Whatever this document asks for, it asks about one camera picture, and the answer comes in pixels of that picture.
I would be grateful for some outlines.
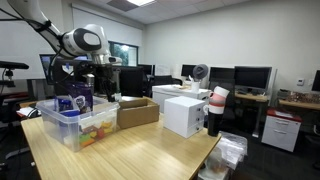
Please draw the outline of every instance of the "clear plastic container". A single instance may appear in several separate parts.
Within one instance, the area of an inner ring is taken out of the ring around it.
[[[54,100],[40,101],[44,130],[76,152],[116,131],[118,103],[93,97],[93,111],[67,117],[54,111]]]
[[[205,161],[205,168],[199,170],[198,177],[202,180],[226,180],[229,168],[224,164],[221,149],[215,147]]]
[[[221,139],[216,147],[223,152],[222,159],[225,164],[235,170],[238,162],[242,162],[244,156],[247,155],[247,139],[223,131],[220,131],[220,134]]]

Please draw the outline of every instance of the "filing cabinet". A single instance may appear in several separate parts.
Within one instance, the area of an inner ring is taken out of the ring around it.
[[[205,101],[185,96],[165,100],[163,126],[185,138],[203,129]]]
[[[301,121],[299,116],[269,109],[262,142],[293,152]]]
[[[204,100],[209,103],[208,89],[199,89],[199,92],[192,92],[190,89],[178,89],[172,85],[152,86],[152,100],[159,104],[160,112],[164,112],[164,101],[169,98],[186,96],[194,99]]]

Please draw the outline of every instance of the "desk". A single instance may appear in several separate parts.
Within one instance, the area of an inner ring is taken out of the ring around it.
[[[320,104],[315,104],[315,103],[303,103],[303,102],[292,102],[292,101],[286,101],[286,100],[279,100],[279,104],[320,111]]]
[[[279,100],[279,104],[280,105],[285,105],[285,106],[292,106],[292,107],[298,107],[298,108],[304,108],[304,109],[311,109],[311,110],[320,111],[320,104],[315,104],[315,103],[303,103],[303,102],[292,102],[292,101],[287,101],[287,100]],[[306,132],[306,133],[311,133],[311,134],[314,133],[312,127],[311,128],[300,127],[300,131],[303,131],[303,132]]]
[[[163,128],[162,119],[76,153],[44,132],[41,117],[21,124],[42,179],[191,179],[221,136],[204,129],[185,139]]]
[[[268,97],[267,96],[254,96],[252,94],[239,94],[239,93],[235,93],[235,97],[236,98],[240,98],[240,99],[248,99],[248,100],[253,100],[258,102],[259,104],[259,109],[258,109],[258,114],[257,114],[257,119],[256,119],[256,125],[254,128],[254,131],[252,133],[253,137],[258,138],[259,137],[259,124],[260,124],[260,119],[261,119],[261,113],[262,113],[262,105],[263,103],[266,103],[268,101]]]
[[[26,108],[26,107],[29,107],[31,104],[34,104],[34,103],[37,103],[38,101],[29,101],[29,102],[23,102],[23,103],[20,103],[20,108]]]

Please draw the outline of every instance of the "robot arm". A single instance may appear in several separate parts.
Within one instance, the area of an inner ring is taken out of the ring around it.
[[[103,28],[89,24],[62,34],[40,10],[38,0],[7,0],[10,6],[61,56],[73,59],[90,53],[95,64],[121,62],[112,57]]]

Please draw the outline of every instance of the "white cylinder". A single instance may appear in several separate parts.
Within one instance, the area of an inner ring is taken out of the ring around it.
[[[215,94],[219,94],[220,96],[223,96],[223,97],[227,97],[228,96],[228,94],[229,94],[229,92],[230,91],[228,91],[228,90],[226,90],[226,89],[224,89],[224,88],[222,88],[222,87],[219,87],[219,86],[217,86],[217,87],[215,87],[214,88],[214,91],[213,91]]]
[[[192,82],[191,83],[191,91],[198,93],[200,88],[200,82]]]

